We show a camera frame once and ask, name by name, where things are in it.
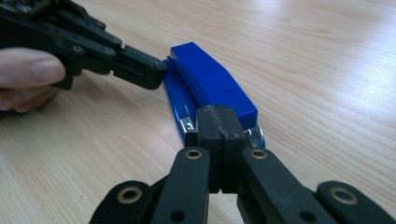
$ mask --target human hand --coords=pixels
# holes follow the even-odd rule
[[[49,86],[64,79],[61,61],[35,49],[0,49],[0,110],[35,110],[56,93]]]

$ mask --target wooden table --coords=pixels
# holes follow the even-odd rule
[[[259,109],[267,147],[310,189],[346,182],[396,217],[392,1],[77,0],[159,59],[195,42]],[[110,189],[153,184],[182,148],[163,86],[84,71],[46,106],[0,120],[0,223],[88,223]],[[241,223],[233,195],[208,223]]]

